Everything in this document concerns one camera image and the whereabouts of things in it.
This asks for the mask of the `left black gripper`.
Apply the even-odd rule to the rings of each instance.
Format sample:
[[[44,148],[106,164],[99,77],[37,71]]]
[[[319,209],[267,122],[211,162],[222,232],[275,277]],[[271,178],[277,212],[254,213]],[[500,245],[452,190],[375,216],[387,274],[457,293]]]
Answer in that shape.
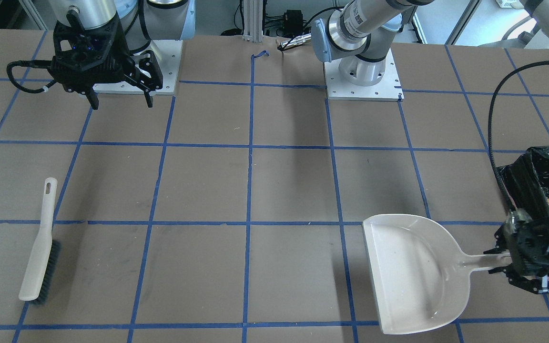
[[[510,262],[494,273],[503,273],[509,284],[527,292],[548,294],[549,217],[532,219],[525,209],[510,211],[494,236],[494,253],[510,254]]]

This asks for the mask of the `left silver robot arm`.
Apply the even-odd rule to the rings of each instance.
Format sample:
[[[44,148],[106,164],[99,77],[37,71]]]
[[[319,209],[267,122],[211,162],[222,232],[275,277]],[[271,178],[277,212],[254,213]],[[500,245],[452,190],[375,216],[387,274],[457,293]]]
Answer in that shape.
[[[386,75],[384,61],[398,18],[411,7],[428,5],[427,0],[353,0],[326,20],[315,15],[311,21],[314,52],[324,63],[340,61],[340,71],[348,84],[370,87]],[[546,28],[549,37],[549,0],[523,0],[530,17]],[[527,174],[507,175],[495,165],[492,149],[492,117],[496,98],[510,78],[531,68],[549,66],[537,61],[514,69],[497,85],[488,113],[488,158],[499,191],[508,210],[506,222],[497,230],[494,249],[486,251],[489,273],[505,274],[509,283],[531,293],[549,292],[549,215],[545,197],[532,206],[527,195],[520,194],[521,180]]]

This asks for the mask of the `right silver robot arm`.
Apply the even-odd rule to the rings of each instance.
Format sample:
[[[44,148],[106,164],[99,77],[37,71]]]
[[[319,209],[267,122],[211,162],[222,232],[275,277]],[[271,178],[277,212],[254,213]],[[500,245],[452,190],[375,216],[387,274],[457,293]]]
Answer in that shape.
[[[96,85],[129,86],[148,107],[166,84],[166,55],[161,42],[181,42],[195,35],[194,0],[132,0],[128,10],[114,0],[50,0],[56,17],[54,56],[48,73],[68,93],[98,109]]]

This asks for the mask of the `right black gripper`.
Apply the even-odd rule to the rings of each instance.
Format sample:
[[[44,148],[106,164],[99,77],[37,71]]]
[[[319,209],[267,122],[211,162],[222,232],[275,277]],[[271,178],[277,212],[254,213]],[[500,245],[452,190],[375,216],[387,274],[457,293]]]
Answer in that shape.
[[[131,56],[119,19],[96,29],[80,32],[61,22],[53,32],[55,55],[49,74],[72,91],[83,92],[93,110],[100,100],[94,84],[125,81],[143,92],[148,107],[153,107],[152,92],[163,87],[163,74],[153,50]]]

